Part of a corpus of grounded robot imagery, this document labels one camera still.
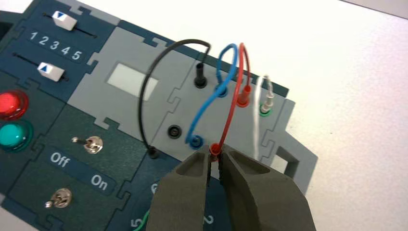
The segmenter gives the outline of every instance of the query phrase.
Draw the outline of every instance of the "white table surface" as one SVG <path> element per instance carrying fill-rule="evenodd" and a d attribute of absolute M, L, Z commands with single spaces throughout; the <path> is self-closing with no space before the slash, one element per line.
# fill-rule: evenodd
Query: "white table surface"
<path fill-rule="evenodd" d="M 338 0 L 82 1 L 172 40 L 206 40 L 213 56 L 244 42 L 253 72 L 290 89 L 287 130 L 319 157 L 306 194 L 317 230 L 408 230 L 408 20 Z M 0 221 L 33 229 L 3 209 Z"/>

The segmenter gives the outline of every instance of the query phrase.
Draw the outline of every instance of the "printed numbers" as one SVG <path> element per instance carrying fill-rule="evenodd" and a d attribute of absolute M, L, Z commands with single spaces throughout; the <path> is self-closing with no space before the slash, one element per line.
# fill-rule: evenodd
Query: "printed numbers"
<path fill-rule="evenodd" d="M 50 46 L 51 50 L 57 49 L 57 47 L 58 47 L 59 44 L 60 44 L 60 42 L 54 41 L 54 42 L 52 43 L 52 45 Z"/>
<path fill-rule="evenodd" d="M 130 226 L 133 228 L 137 228 L 141 223 L 142 223 L 142 219 L 138 218 L 136 220 L 130 220 Z"/>
<path fill-rule="evenodd" d="M 64 54 L 68 54 L 69 49 L 71 49 L 71 47 L 65 47 L 65 48 L 62 49 L 61 51 L 62 51 Z"/>
<path fill-rule="evenodd" d="M 33 40 L 35 37 L 36 37 L 36 35 L 38 34 L 38 32 L 33 32 L 33 33 L 31 33 L 33 36 L 31 36 L 31 38 L 30 38 L 30 40 Z"/>
<path fill-rule="evenodd" d="M 82 52 L 77 51 L 75 54 L 71 57 L 73 60 L 78 60 L 81 57 Z"/>
<path fill-rule="evenodd" d="M 76 62 L 79 62 L 83 55 L 83 52 L 77 50 L 75 47 L 67 46 L 67 44 L 64 44 L 63 42 L 60 42 L 50 36 L 46 36 L 38 31 L 33 31 L 30 33 L 27 39 Z"/>
<path fill-rule="evenodd" d="M 44 37 L 42 37 L 42 39 L 43 39 L 43 40 L 41 40 L 41 41 L 39 42 L 39 44 L 45 45 L 45 42 L 48 41 L 50 38 L 47 37 L 47 36 L 44 36 Z"/>

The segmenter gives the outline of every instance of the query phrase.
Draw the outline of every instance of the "black connector socket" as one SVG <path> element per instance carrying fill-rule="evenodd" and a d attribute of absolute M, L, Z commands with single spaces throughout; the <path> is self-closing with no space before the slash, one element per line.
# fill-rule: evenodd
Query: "black connector socket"
<path fill-rule="evenodd" d="M 170 125 L 167 129 L 167 135 L 171 139 L 178 139 L 181 136 L 181 128 L 178 125 Z"/>
<path fill-rule="evenodd" d="M 147 154 L 151 159 L 156 159 L 159 157 L 159 152 L 156 150 L 155 147 L 150 146 L 149 149 L 147 150 Z"/>
<path fill-rule="evenodd" d="M 195 66 L 196 77 L 194 85 L 196 88 L 205 88 L 207 86 L 207 78 L 204 76 L 204 64 L 199 63 Z"/>

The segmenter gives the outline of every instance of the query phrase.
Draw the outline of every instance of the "white wire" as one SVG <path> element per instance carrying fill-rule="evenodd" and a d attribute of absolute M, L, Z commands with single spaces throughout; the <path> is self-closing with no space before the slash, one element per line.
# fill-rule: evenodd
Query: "white wire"
<path fill-rule="evenodd" d="M 258 77 L 256 80 L 256 86 L 254 91 L 254 105 L 253 105 L 253 116 L 254 116 L 254 129 L 253 129 L 253 139 L 254 139 L 254 159 L 259 158 L 259 99 L 261 98 L 261 85 L 264 77 Z"/>
<path fill-rule="evenodd" d="M 268 86 L 269 86 L 269 94 L 273 95 L 273 85 L 272 85 L 272 81 L 270 80 L 269 75 L 265 75 L 264 76 L 267 80 L 268 80 Z"/>

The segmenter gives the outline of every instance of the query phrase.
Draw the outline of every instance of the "green wire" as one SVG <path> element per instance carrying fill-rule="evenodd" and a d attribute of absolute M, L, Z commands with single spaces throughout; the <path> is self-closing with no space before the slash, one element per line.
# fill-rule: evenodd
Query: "green wire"
<path fill-rule="evenodd" d="M 143 220 L 141 221 L 141 224 L 137 228 L 135 228 L 134 231 L 140 231 L 142 229 L 142 227 L 144 226 L 144 224 L 147 221 L 147 218 L 149 217 L 149 213 L 150 213 L 150 209 L 147 210 L 147 212 L 144 214 Z"/>

